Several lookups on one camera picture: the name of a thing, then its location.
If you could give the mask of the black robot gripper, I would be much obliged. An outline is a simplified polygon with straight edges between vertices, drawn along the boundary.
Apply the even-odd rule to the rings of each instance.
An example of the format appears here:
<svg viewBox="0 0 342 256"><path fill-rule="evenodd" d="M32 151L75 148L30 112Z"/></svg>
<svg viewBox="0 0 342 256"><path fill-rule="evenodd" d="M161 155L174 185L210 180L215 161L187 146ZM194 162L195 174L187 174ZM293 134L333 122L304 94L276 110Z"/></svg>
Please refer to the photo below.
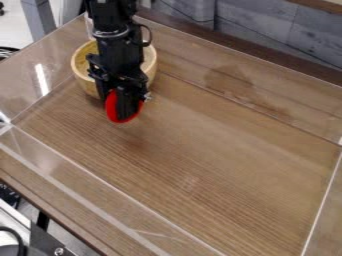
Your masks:
<svg viewBox="0 0 342 256"><path fill-rule="evenodd" d="M142 70L143 53L86 55L89 76L95 80L102 102L117 89L117 118L121 122L133 119L141 111L141 98L146 101L149 77Z"/></svg>

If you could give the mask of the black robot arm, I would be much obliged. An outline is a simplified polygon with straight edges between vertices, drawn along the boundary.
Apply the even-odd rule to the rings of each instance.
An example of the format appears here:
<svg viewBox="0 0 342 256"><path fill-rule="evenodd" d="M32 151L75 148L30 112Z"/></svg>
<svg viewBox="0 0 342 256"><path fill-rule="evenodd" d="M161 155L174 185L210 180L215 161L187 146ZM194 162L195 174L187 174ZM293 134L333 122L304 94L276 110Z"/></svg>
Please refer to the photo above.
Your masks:
<svg viewBox="0 0 342 256"><path fill-rule="evenodd" d="M142 28L149 27L134 21L138 0L85 2L98 46L98 53L86 55L89 76L95 80L109 119L126 123L139 115L149 94L149 76L142 70L145 48L153 41L143 40Z"/></svg>

